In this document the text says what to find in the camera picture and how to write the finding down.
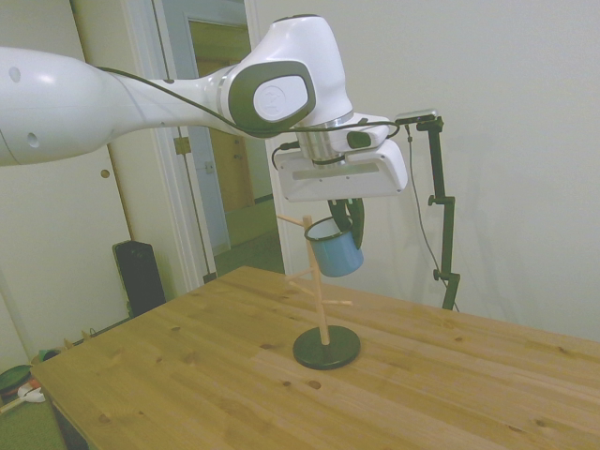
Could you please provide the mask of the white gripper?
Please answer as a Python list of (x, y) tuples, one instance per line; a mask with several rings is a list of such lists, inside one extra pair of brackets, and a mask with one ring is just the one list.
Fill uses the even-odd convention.
[(283, 196), (290, 202), (330, 200), (338, 229), (346, 231), (352, 222), (357, 248), (363, 242), (365, 207), (362, 199), (355, 198), (397, 195), (407, 186), (404, 159), (391, 141), (377, 149), (349, 152), (344, 160), (322, 166), (300, 152), (278, 154), (275, 162)]

